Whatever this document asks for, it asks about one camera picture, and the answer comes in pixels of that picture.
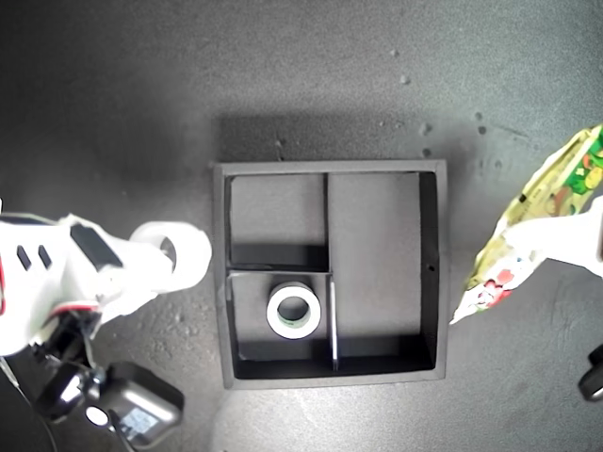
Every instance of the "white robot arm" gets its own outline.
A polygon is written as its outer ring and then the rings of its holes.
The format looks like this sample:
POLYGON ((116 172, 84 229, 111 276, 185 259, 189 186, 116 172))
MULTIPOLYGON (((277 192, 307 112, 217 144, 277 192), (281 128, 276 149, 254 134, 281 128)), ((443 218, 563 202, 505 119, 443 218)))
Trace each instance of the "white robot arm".
POLYGON ((150 222, 130 240, 74 215, 53 222, 0 216, 0 355, 43 342, 49 319, 71 310, 100 313, 99 326, 136 311, 158 294, 187 289, 205 275, 211 245, 178 222, 150 222), (169 239, 174 263, 160 249, 169 239))
POLYGON ((90 341, 111 319, 197 284, 211 259, 207 235, 158 221, 122 240, 74 215, 2 214, 0 237, 0 369, 20 389, 4 357, 29 347, 52 368, 32 403, 45 421, 61 422, 85 404, 89 420, 127 450, 161 441, 182 420, 182 393, 134 363, 98 367, 90 341), (174 260, 161 249, 166 239, 174 260))
MULTIPOLYGON (((603 196, 591 209, 571 217, 538 218, 514 225, 507 242, 522 250, 538 250, 549 259, 583 266, 603 278, 603 196)), ((592 369, 579 382, 586 400, 603 400, 603 346, 589 355, 592 369)))

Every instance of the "concrete floor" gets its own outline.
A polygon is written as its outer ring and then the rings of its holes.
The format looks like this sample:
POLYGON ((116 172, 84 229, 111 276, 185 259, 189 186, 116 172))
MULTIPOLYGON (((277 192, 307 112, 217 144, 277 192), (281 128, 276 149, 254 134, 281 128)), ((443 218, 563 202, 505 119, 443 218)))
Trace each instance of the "concrete floor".
MULTIPOLYGON (((601 122, 602 17, 601 0, 5 1, 0 196, 8 210, 71 211, 116 235, 150 219, 211 232, 213 161, 428 149, 448 161, 455 304, 508 200, 601 122)), ((99 361, 136 361, 185 391, 185 425, 157 450, 603 450, 603 406, 576 387, 603 342, 603 283, 586 270, 545 263, 451 328, 444 380, 228 393, 212 278, 95 343, 99 361)), ((3 452, 49 450, 0 384, 3 452)), ((83 420, 57 440, 120 450, 83 420)))

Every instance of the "black box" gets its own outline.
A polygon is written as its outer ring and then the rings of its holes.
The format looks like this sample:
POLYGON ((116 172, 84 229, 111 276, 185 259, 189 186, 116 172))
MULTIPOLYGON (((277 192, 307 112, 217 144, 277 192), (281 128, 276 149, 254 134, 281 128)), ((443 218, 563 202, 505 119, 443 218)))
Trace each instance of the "black box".
POLYGON ((224 386, 443 378, 446 177, 439 160, 216 166, 224 386), (303 339, 279 336, 266 320, 270 291, 289 281, 311 287, 321 306, 317 329, 303 339))

